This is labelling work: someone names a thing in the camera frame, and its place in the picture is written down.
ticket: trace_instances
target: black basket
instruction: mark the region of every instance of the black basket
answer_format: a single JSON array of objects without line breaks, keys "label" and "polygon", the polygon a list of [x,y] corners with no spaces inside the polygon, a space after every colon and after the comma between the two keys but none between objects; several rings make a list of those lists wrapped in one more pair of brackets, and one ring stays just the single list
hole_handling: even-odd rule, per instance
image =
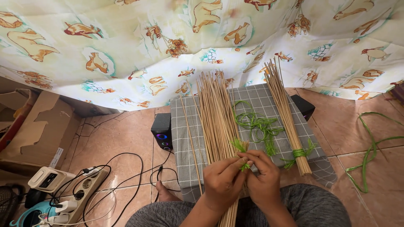
[{"label": "black basket", "polygon": [[0,186],[0,227],[8,227],[13,220],[20,201],[19,195],[13,191],[13,188],[18,186]]}]

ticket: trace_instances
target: hand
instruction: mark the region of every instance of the hand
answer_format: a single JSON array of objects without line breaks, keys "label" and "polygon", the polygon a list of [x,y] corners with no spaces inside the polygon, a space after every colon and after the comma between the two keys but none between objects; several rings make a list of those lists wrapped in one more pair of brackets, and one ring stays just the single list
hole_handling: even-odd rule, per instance
[{"label": "hand", "polygon": [[227,158],[203,169],[205,193],[200,200],[209,209],[223,214],[236,201],[246,180],[247,171],[240,171],[245,163],[253,164],[247,157]]},{"label": "hand", "polygon": [[251,200],[265,213],[283,206],[280,199],[280,170],[263,151],[238,152],[239,157],[252,160],[260,174],[255,176],[248,169],[247,187]]}]

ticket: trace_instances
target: white cable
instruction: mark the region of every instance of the white cable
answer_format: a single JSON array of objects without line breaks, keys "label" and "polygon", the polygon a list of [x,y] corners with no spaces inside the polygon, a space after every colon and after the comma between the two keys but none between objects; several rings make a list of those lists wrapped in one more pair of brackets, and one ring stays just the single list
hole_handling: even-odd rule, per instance
[{"label": "white cable", "polygon": [[47,220],[45,220],[45,219],[43,219],[43,218],[41,217],[41,216],[47,215],[47,213],[38,215],[38,218],[39,218],[40,220],[42,220],[43,222],[47,223],[47,224],[51,224],[51,225],[65,225],[65,226],[78,225],[78,224],[83,224],[83,223],[87,223],[87,222],[90,222],[90,221],[95,221],[95,220],[101,219],[101,218],[107,216],[107,215],[115,208],[115,206],[116,206],[116,195],[115,195],[115,192],[114,192],[113,190],[109,189],[109,188],[106,188],[106,189],[103,189],[103,190],[97,192],[97,194],[95,194],[95,196],[91,199],[90,204],[88,205],[88,207],[90,207],[90,205],[91,205],[91,203],[93,202],[93,200],[95,199],[95,197],[96,197],[100,192],[102,192],[102,191],[110,191],[110,192],[112,192],[112,194],[114,195],[114,205],[111,207],[111,209],[110,209],[104,216],[102,216],[102,217],[100,217],[100,218],[93,219],[93,220],[88,220],[88,221],[82,221],[82,222],[73,223],[73,224],[60,224],[60,223],[48,222]]}]

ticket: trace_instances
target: gray pants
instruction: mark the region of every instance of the gray pants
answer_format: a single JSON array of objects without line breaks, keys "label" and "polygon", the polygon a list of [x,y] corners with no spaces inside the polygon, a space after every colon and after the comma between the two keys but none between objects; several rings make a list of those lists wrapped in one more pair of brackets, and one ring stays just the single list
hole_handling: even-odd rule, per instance
[{"label": "gray pants", "polygon": [[[350,227],[348,213],[332,193],[307,184],[280,189],[281,199],[299,227]],[[125,227],[177,227],[195,204],[189,202],[156,202],[142,207]],[[237,227],[268,227],[262,211],[248,198],[239,200]]]}]

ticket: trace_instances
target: foot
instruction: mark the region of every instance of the foot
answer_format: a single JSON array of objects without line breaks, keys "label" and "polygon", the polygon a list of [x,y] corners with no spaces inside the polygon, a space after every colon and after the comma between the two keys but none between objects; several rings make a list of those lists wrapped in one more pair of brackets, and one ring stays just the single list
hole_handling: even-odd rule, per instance
[{"label": "foot", "polygon": [[171,194],[166,188],[166,186],[164,186],[163,183],[161,183],[161,181],[158,181],[156,183],[156,189],[158,191],[159,202],[182,201],[177,196]]}]

